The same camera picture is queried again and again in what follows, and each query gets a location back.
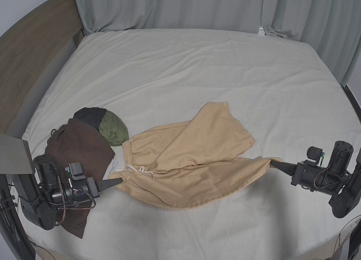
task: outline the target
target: mattress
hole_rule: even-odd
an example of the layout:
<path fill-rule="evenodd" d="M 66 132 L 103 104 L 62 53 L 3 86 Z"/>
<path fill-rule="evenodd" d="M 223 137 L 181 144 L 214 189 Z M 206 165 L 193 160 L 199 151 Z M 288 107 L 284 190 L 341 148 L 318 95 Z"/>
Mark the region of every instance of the mattress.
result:
<path fill-rule="evenodd" d="M 32 156 L 83 107 L 103 107 L 127 125 L 129 136 L 192 119 L 209 101 L 229 103 L 233 117 L 256 139 L 242 156 L 297 163 L 309 146 L 329 160 L 344 140 L 355 153 L 361 125 L 328 68 L 305 43 L 206 29 L 143 29 L 86 36 L 39 104 L 23 139 Z M 124 168 L 122 147 L 113 147 Z M 337 235 L 353 217 L 337 219 L 330 196 L 290 185 L 271 169 L 224 199 L 191 210 L 142 203 L 115 187 L 102 192 L 83 239 L 62 227 L 27 221 L 44 247 L 74 259 L 290 259 Z"/>

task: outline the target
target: green garment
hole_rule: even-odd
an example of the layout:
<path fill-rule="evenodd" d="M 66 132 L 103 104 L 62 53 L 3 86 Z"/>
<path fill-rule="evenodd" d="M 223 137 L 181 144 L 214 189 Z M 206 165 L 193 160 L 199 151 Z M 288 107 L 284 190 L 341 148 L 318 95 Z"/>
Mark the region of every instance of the green garment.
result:
<path fill-rule="evenodd" d="M 129 140 L 128 129 L 123 121 L 108 110 L 100 122 L 99 132 L 110 146 L 120 146 Z"/>

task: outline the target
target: dark brown cloth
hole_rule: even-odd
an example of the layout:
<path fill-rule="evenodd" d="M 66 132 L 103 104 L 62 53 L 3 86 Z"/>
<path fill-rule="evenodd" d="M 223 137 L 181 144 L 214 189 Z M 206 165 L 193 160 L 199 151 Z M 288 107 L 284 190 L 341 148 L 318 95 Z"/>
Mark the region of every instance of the dark brown cloth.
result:
<path fill-rule="evenodd" d="M 106 168 L 114 158 L 114 151 L 97 129 L 77 119 L 69 119 L 47 141 L 45 154 L 52 155 L 61 166 L 80 162 L 84 174 L 95 181 L 102 180 Z M 91 201 L 79 204 L 79 207 L 90 207 Z M 90 210 L 66 210 L 65 220 L 61 224 L 71 234 L 83 238 L 87 217 Z"/>

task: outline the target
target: brown garment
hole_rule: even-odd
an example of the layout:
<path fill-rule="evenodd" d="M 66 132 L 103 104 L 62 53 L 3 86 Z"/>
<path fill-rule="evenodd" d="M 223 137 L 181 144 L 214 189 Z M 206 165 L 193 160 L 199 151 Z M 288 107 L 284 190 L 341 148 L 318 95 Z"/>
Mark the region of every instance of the brown garment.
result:
<path fill-rule="evenodd" d="M 210 102 L 191 121 L 155 127 L 124 142 L 126 171 L 110 178 L 122 177 L 117 187 L 146 203 L 196 208 L 267 172 L 271 158 L 237 157 L 254 143 L 228 103 Z"/>
<path fill-rule="evenodd" d="M 66 168 L 69 163 L 80 162 L 84 174 L 95 181 L 102 180 L 106 168 L 114 158 L 114 152 L 97 129 L 77 119 L 69 119 L 47 141 L 45 154 L 52 155 L 61 166 Z M 79 207 L 90 207 L 91 201 Z M 71 234 L 83 238 L 87 217 L 90 210 L 66 210 L 65 221 L 61 224 Z"/>

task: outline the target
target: beige pants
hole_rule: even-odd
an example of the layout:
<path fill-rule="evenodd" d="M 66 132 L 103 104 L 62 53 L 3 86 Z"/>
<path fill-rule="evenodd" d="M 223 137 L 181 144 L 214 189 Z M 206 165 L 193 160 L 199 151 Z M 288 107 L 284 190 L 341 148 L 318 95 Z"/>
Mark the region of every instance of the beige pants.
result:
<path fill-rule="evenodd" d="M 234 193 L 269 169 L 270 158 L 239 158 L 255 139 L 228 103 L 207 103 L 188 122 L 147 130 L 123 143 L 117 187 L 146 203 L 191 209 Z"/>

